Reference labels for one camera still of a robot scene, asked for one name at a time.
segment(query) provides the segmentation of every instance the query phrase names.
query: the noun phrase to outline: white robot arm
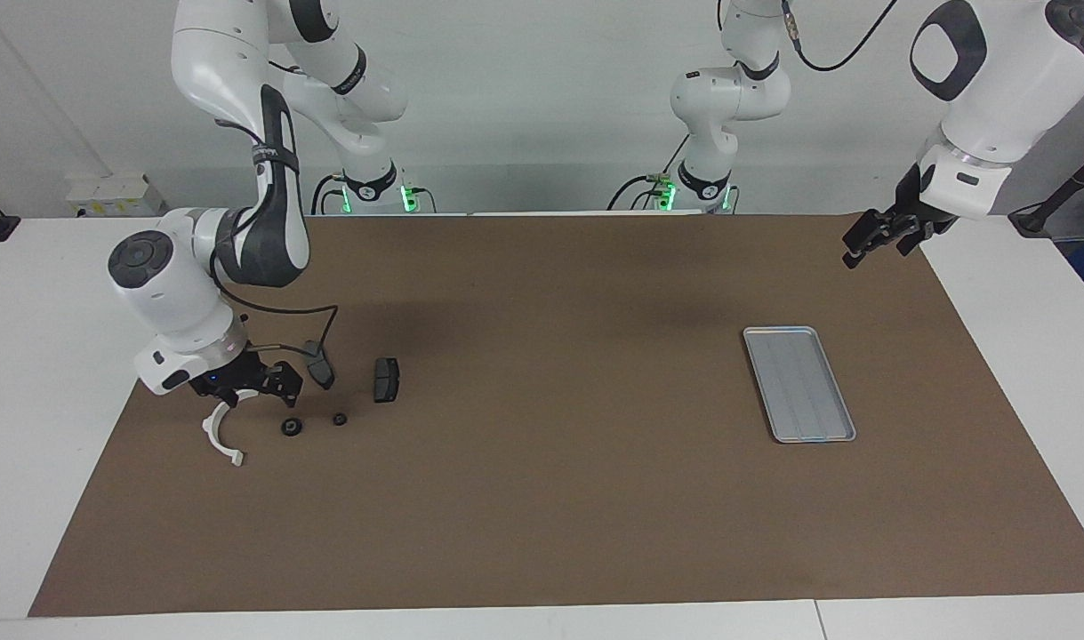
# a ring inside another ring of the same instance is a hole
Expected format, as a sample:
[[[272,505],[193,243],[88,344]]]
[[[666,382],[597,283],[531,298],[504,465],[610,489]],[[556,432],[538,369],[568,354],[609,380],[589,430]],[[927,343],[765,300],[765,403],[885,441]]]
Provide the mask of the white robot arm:
[[[711,214],[723,205],[738,151],[727,126],[776,116],[789,102],[790,79],[778,64],[785,36],[780,0],[730,0],[723,42],[735,64],[676,78],[672,112],[691,136],[683,159],[671,167],[672,208]]]
[[[1012,164],[1084,97],[1084,0],[949,0],[917,31],[917,81],[947,114],[886,212],[843,238],[848,267],[901,239],[907,255],[989,214]]]
[[[285,78],[285,92],[270,84],[270,43],[286,44],[307,74]],[[293,406],[301,377],[288,363],[262,363],[218,291],[225,279],[284,287],[309,266],[286,97],[314,116],[348,165],[350,158],[383,154],[384,146],[382,140],[363,142],[371,130],[343,129],[350,121],[366,127],[395,120],[406,94],[339,28],[338,0],[180,0],[171,69],[193,104],[253,139],[258,204],[175,209],[156,230],[131,235],[112,252],[107,271],[116,291],[156,332],[136,357],[136,369],[156,394],[189,382],[201,396],[232,406],[238,389],[273,394]],[[323,344],[314,345],[314,359],[324,360]],[[325,388],[333,382],[317,380]]]

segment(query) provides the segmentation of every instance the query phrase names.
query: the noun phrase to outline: gray tray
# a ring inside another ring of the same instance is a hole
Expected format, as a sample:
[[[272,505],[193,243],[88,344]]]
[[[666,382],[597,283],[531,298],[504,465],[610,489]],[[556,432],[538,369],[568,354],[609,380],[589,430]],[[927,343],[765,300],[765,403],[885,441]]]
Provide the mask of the gray tray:
[[[744,340],[775,440],[854,439],[854,423],[817,332],[812,328],[748,328]]]

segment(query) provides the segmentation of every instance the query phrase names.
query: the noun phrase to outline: green indicator light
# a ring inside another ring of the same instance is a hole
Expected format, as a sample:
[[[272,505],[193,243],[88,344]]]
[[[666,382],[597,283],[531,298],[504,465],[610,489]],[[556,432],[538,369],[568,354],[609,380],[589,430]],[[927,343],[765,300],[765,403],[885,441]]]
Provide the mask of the green indicator light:
[[[672,205],[675,205],[675,184],[669,182],[667,193],[660,195],[660,210],[672,210]]]

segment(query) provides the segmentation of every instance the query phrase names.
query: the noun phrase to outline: brown paper mat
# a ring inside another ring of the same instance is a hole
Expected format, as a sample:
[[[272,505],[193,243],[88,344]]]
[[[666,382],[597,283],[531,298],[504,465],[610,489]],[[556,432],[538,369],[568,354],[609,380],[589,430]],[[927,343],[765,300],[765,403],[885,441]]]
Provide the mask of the brown paper mat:
[[[924,256],[850,272],[851,221],[314,219],[306,276],[246,293],[343,304],[337,387],[242,405],[240,470],[212,401],[137,388],[30,613],[1084,591],[1084,532]],[[770,439],[740,332],[787,323],[856,441]]]

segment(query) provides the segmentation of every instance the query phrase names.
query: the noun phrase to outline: black nut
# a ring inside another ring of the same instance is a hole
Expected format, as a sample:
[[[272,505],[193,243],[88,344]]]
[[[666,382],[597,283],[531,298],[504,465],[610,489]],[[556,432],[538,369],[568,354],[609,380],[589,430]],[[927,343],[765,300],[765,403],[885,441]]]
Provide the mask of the black nut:
[[[289,418],[286,421],[281,422],[281,433],[288,437],[294,437],[300,435],[300,432],[305,428],[305,422],[300,418]]]

